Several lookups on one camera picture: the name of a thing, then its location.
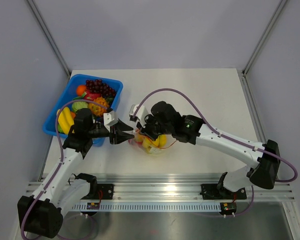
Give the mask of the clear zip top bag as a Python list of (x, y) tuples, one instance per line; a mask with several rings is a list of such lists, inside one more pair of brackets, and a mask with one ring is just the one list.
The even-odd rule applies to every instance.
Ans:
[(156, 140), (151, 140), (148, 136), (141, 135), (139, 129), (135, 129), (132, 134), (134, 137), (128, 143), (151, 156), (163, 154), (177, 142), (171, 135), (160, 135)]

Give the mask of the large yellow banana bunch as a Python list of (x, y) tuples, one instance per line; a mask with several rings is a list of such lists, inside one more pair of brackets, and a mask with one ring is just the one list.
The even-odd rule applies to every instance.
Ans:
[(166, 147), (168, 140), (165, 135), (160, 135), (156, 140), (151, 140), (147, 136), (137, 134), (135, 141), (147, 154), (159, 154)]

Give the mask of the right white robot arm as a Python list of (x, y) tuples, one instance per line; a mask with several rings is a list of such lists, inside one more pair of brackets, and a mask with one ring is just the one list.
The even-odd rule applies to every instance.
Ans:
[(221, 175), (217, 193), (229, 198), (246, 186), (271, 190), (275, 186), (281, 161), (278, 143), (249, 141), (235, 135), (225, 135), (200, 117), (181, 115), (165, 101), (156, 103), (150, 111), (136, 106), (137, 128), (141, 135), (156, 140), (161, 135), (170, 135), (181, 143), (209, 147), (229, 155), (246, 166)]

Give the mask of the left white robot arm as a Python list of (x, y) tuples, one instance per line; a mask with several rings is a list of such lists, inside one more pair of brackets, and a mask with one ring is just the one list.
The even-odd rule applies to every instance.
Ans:
[(66, 190), (64, 187), (85, 159), (94, 138), (108, 138), (117, 145), (134, 138), (132, 130), (112, 109), (104, 113), (102, 123), (94, 122), (90, 109), (80, 109), (60, 145), (61, 156), (52, 171), (32, 195), (22, 196), (17, 203), (21, 237), (25, 240), (25, 233), (32, 233), (54, 238), (64, 217), (79, 200), (102, 198), (97, 178), (91, 174), (79, 173)]

